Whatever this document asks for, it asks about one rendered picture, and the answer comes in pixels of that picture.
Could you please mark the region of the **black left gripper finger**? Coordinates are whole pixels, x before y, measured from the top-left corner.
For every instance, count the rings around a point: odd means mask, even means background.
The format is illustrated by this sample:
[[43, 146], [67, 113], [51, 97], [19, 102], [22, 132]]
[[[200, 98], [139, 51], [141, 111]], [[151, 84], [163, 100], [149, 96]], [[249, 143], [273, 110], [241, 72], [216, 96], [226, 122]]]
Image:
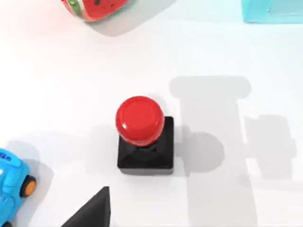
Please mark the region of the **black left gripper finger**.
[[61, 227], [110, 227], [109, 186], [104, 186]]

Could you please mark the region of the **blue toy car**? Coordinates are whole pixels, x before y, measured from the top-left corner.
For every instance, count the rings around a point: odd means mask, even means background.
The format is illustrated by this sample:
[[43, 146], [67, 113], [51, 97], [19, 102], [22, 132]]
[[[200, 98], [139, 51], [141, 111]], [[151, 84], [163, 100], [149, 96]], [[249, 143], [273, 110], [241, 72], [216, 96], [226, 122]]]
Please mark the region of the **blue toy car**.
[[0, 148], [0, 227], [13, 227], [16, 212], [35, 189], [36, 178], [27, 163]]

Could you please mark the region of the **red and black stamp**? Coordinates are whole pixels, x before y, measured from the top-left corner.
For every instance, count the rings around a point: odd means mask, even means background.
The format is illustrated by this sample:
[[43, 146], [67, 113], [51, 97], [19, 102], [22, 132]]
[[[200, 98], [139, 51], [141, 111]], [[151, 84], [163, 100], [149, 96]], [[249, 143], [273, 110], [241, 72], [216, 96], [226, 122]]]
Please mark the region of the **red and black stamp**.
[[147, 96], [133, 96], [116, 112], [117, 167], [126, 175], [169, 175], [174, 171], [174, 118]]

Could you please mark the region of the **red watermelon-patterned toy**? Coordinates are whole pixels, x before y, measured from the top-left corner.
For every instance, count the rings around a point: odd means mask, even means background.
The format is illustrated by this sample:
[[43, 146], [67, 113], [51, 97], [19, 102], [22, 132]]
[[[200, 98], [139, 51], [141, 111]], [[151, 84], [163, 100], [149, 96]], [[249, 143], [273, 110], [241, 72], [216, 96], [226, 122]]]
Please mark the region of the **red watermelon-patterned toy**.
[[129, 0], [61, 0], [66, 9], [84, 22], [96, 22], [120, 10]]

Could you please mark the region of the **light blue box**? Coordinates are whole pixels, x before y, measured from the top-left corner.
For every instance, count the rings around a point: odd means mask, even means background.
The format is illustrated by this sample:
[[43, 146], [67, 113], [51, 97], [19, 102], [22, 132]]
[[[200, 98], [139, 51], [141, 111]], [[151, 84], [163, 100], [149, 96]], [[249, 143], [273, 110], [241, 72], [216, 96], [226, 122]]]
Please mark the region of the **light blue box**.
[[246, 23], [303, 24], [303, 0], [241, 0]]

